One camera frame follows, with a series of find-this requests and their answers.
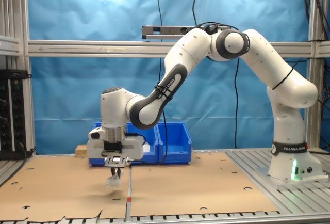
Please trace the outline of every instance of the green indicator light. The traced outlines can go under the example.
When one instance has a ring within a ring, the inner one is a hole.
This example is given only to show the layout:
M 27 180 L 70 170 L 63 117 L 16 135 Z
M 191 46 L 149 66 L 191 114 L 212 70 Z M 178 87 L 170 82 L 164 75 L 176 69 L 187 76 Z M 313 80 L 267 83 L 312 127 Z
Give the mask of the green indicator light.
M 292 163 L 292 171 L 291 171 L 291 179 L 292 180 L 294 180 L 296 166 L 297 166 L 297 160 L 295 159 Z

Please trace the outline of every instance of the metal rail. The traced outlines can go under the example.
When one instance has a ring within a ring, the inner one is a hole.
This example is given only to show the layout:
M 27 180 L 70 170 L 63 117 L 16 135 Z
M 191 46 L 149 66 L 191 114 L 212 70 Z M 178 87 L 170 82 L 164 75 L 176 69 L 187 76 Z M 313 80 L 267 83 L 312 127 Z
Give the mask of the metal rail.
M 165 57 L 174 42 L 28 40 L 30 57 Z M 282 57 L 312 57 L 311 42 L 272 42 Z

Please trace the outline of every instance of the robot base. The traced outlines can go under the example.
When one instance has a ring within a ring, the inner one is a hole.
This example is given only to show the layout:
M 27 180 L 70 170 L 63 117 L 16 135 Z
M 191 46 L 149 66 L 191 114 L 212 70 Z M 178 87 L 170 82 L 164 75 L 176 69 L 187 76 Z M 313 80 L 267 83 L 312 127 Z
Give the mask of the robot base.
M 281 185 L 328 181 L 328 175 L 323 172 L 322 164 L 309 152 L 273 155 L 269 170 L 258 168 L 256 172 L 275 189 Z
M 264 180 L 265 183 L 267 183 L 276 190 L 281 190 L 281 187 L 285 185 L 306 184 L 306 183 L 314 183 L 314 182 L 325 183 L 329 181 L 328 175 L 325 174 L 303 180 L 291 180 L 291 179 L 280 180 L 270 176 L 268 174 L 268 168 L 266 167 L 257 168 L 256 173 Z

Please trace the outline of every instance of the small white object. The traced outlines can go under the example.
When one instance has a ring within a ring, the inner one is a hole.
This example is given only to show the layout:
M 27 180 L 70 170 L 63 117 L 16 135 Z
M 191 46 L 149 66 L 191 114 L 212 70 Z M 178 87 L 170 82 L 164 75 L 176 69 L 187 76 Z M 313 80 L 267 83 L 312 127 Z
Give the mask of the small white object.
M 145 142 L 143 145 L 143 153 L 150 153 L 150 144 L 148 142 Z
M 121 185 L 121 181 L 120 178 L 118 176 L 117 173 L 115 173 L 115 175 L 107 178 L 107 180 L 105 181 L 105 186 L 107 188 L 118 188 Z

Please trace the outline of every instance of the wooden block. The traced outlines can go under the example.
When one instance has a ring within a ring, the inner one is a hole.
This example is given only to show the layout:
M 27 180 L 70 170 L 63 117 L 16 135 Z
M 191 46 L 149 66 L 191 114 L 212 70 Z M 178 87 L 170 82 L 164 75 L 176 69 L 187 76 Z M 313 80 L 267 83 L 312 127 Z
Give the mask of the wooden block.
M 76 148 L 76 158 L 86 158 L 87 157 L 87 146 L 78 145 Z

